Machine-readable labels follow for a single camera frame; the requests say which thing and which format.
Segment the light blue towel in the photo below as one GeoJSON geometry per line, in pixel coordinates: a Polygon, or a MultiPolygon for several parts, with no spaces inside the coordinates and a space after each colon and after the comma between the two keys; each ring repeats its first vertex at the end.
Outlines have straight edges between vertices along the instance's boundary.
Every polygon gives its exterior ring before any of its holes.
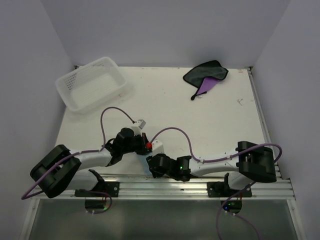
{"type": "Polygon", "coordinates": [[[143,170],[147,176],[152,176],[152,172],[150,171],[150,166],[149,166],[149,160],[151,160],[151,158],[152,158],[152,154],[149,154],[145,157],[145,160],[142,161],[143,170]]]}

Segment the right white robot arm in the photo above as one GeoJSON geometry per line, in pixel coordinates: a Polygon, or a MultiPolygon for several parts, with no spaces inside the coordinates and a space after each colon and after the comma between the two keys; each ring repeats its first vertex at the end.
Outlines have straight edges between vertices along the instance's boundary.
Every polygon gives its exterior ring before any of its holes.
{"type": "Polygon", "coordinates": [[[146,162],[154,178],[168,176],[181,182],[209,174],[226,173],[222,189],[231,197],[253,182],[277,181],[274,153],[265,144],[240,141],[234,150],[215,157],[196,159],[186,155],[173,159],[164,153],[163,144],[157,143],[146,162]]]}

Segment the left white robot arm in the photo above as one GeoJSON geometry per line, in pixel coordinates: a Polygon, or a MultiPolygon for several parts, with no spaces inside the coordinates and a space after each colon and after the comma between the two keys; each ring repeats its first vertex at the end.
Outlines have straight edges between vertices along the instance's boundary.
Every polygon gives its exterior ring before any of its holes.
{"type": "Polygon", "coordinates": [[[105,195],[107,185],[94,168],[111,167],[125,154],[145,156],[151,149],[144,132],[122,128],[98,150],[72,151],[63,144],[57,145],[32,168],[30,177],[48,198],[55,198],[65,190],[76,190],[81,196],[105,195]]]}

